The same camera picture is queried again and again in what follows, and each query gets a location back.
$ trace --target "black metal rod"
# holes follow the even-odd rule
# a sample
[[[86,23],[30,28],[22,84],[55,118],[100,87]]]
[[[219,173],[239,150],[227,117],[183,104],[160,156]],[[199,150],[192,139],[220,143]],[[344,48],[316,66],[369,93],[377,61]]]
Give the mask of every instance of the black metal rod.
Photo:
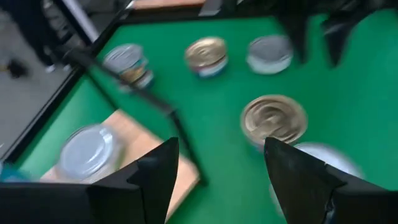
[[[191,145],[191,141],[189,140],[188,134],[183,128],[183,125],[178,118],[177,112],[173,111],[169,114],[170,119],[173,121],[173,124],[178,132],[178,136],[180,136],[182,140],[182,144],[184,145],[185,149],[188,152],[189,158],[192,160],[192,162],[196,165],[198,172],[200,174],[200,181],[203,185],[208,185],[208,178],[205,175],[205,172],[203,171],[203,168],[201,166],[201,163],[199,162],[199,159],[197,158],[197,155],[195,151],[193,150],[193,147]]]
[[[189,158],[192,160],[192,162],[196,165],[196,167],[198,169],[201,184],[203,184],[203,185],[208,184],[208,179],[207,179],[203,169],[201,168],[201,164],[199,163],[197,155],[195,154],[195,151],[193,150],[193,147],[189,140],[188,134],[187,134],[185,128],[183,127],[181,120],[178,117],[175,109],[173,109],[168,103],[166,103],[165,101],[156,97],[155,95],[152,95],[148,91],[138,88],[135,83],[130,83],[130,82],[122,79],[116,72],[114,72],[111,69],[109,69],[108,67],[104,66],[101,62],[99,62],[97,59],[91,57],[86,52],[82,52],[81,50],[78,50],[78,49],[69,49],[68,47],[65,47],[65,46],[59,47],[58,50],[60,52],[62,52],[62,54],[64,54],[65,59],[74,61],[85,68],[89,68],[92,65],[94,65],[94,66],[98,67],[99,69],[101,69],[104,73],[106,73],[109,76],[120,81],[123,85],[128,85],[134,91],[135,94],[137,94],[138,96],[147,100],[152,106],[155,106],[158,110],[160,110],[163,114],[165,114],[168,118],[170,118],[173,122],[173,125],[175,126],[175,129],[177,130],[178,135],[180,136],[180,138],[182,140],[182,143],[183,143],[185,149],[188,152]]]

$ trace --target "wooden board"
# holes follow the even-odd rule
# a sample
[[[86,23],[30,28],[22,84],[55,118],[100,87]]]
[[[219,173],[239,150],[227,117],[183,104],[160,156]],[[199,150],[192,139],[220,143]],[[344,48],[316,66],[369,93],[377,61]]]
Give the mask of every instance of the wooden board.
[[[120,110],[115,111],[103,124],[112,127],[126,143],[126,155],[121,163],[121,168],[134,162],[162,143],[162,140]],[[57,177],[54,168],[47,171],[41,180],[64,182]],[[196,166],[187,158],[180,155],[178,159],[177,180],[175,181],[166,220],[170,218],[198,181],[199,175]]]
[[[166,7],[194,7],[201,6],[205,0],[136,0],[127,7],[133,9],[157,9]]]

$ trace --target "gold can lid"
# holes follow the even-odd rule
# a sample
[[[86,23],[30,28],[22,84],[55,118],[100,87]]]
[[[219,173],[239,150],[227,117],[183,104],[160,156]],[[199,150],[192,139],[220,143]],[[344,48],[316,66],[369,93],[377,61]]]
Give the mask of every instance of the gold can lid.
[[[185,51],[185,59],[193,67],[204,67],[216,63],[226,54],[225,41],[219,37],[197,40]]]
[[[266,137],[292,143],[304,134],[307,125],[304,109],[283,95],[267,95],[253,100],[241,117],[245,135],[258,144],[264,144]]]

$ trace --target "green surface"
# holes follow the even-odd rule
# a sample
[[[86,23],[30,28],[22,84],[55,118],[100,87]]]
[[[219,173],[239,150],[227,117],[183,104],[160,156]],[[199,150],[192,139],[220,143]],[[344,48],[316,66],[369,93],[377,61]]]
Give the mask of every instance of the green surface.
[[[60,149],[73,132],[89,124],[101,123],[112,113],[112,107],[91,81],[81,78],[37,133],[16,166],[33,178],[41,177],[56,163]]]
[[[263,156],[254,151],[239,127],[244,106],[267,94],[290,96],[305,108],[309,124],[300,142],[335,146],[362,168],[367,180],[398,189],[392,172],[398,162],[396,15],[382,11],[362,21],[349,38],[341,65],[334,69],[328,63],[321,21],[322,17],[310,21],[308,63],[294,62],[280,75],[268,77],[253,74],[245,57],[250,41],[282,32],[271,18],[124,26],[109,40],[100,58],[121,44],[144,46],[155,73],[150,90],[179,109],[210,178],[210,185],[195,189],[169,223],[284,223],[269,198]],[[225,39],[229,65],[219,77],[201,80],[188,70],[183,54],[193,41],[209,35]],[[163,139],[175,135],[155,109],[137,96],[121,93],[101,72],[92,70],[91,74],[120,108],[155,134]],[[96,111],[105,116],[109,108],[103,107]],[[43,138],[50,134],[47,131]],[[35,148],[35,152],[45,150],[39,145]],[[43,165],[32,164],[40,160],[28,158],[22,167],[38,172],[37,167]]]

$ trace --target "gray floor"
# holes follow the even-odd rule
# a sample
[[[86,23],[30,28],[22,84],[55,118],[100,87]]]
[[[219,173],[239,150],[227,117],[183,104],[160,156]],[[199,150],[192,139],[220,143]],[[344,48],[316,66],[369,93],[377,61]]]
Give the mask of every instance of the gray floor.
[[[2,23],[0,54],[2,58],[16,56],[29,68],[29,75],[18,79],[0,73],[1,154],[1,149],[10,147],[64,81],[67,74],[61,68],[53,73],[45,73],[43,65],[11,22]]]

